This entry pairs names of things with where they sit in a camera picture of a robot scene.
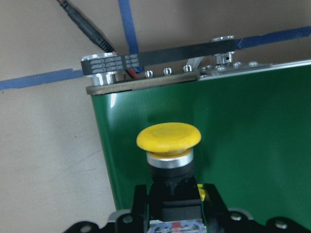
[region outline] blue tape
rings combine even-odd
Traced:
[[[120,8],[123,27],[124,27],[125,39],[128,44],[130,54],[139,53],[130,1],[119,0],[119,8]],[[137,67],[135,68],[135,71],[142,72],[144,71],[144,68]]]
[[[13,89],[13,88],[23,88],[29,86],[36,86],[45,83],[53,83],[68,79],[76,79],[83,77],[82,70],[73,69],[63,69],[59,71],[53,71],[43,74],[35,74],[30,76],[25,76],[16,79],[9,79],[0,81],[0,91]]]
[[[266,35],[251,36],[236,40],[236,49],[241,50],[249,47],[271,44],[275,42],[293,40],[311,35],[311,27],[290,29]]]

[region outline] yellow component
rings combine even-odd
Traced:
[[[203,184],[198,183],[198,189],[199,189],[199,194],[200,194],[200,197],[201,197],[201,201],[204,201],[205,196],[206,196],[206,192],[205,192],[205,190],[203,188]]]
[[[164,157],[183,153],[201,140],[200,131],[189,124],[169,122],[150,126],[139,133],[137,145]]]

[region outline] beige wall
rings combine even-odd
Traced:
[[[119,53],[128,52],[116,0],[71,2]],[[307,0],[132,0],[131,6],[141,51],[311,25]],[[101,53],[54,0],[2,1],[0,29],[0,81],[81,69],[82,56]],[[246,49],[235,60],[310,59],[310,42]],[[0,93],[0,232],[62,232],[80,220],[103,226],[114,210],[88,85],[76,79]]]

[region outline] bolt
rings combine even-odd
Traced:
[[[163,73],[165,76],[171,75],[173,73],[172,68],[164,68]]]
[[[232,213],[230,217],[234,221],[241,221],[242,220],[242,216],[238,213]]]
[[[152,71],[152,70],[146,71],[146,72],[145,72],[145,77],[146,77],[147,79],[153,78],[153,77],[154,77],[153,71]]]
[[[287,224],[281,220],[276,220],[275,225],[277,228],[280,228],[280,229],[286,229],[287,228]]]
[[[222,66],[222,65],[217,65],[217,66],[216,66],[216,69],[217,69],[217,70],[225,70],[225,67]]]
[[[248,65],[250,67],[255,67],[255,66],[258,66],[258,62],[249,62]]]
[[[122,221],[126,224],[133,222],[133,218],[131,215],[126,215],[123,217]]]
[[[233,63],[234,68],[238,68],[241,65],[241,62],[235,62]]]
[[[191,65],[185,65],[183,67],[184,72],[192,72],[192,66]]]
[[[213,68],[213,66],[211,66],[211,65],[208,65],[208,66],[206,66],[206,67],[203,67],[203,69],[212,69]]]

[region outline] green panel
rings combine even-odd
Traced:
[[[286,216],[311,229],[311,66],[92,96],[118,209],[151,183],[144,128],[195,125],[196,179],[259,223]]]

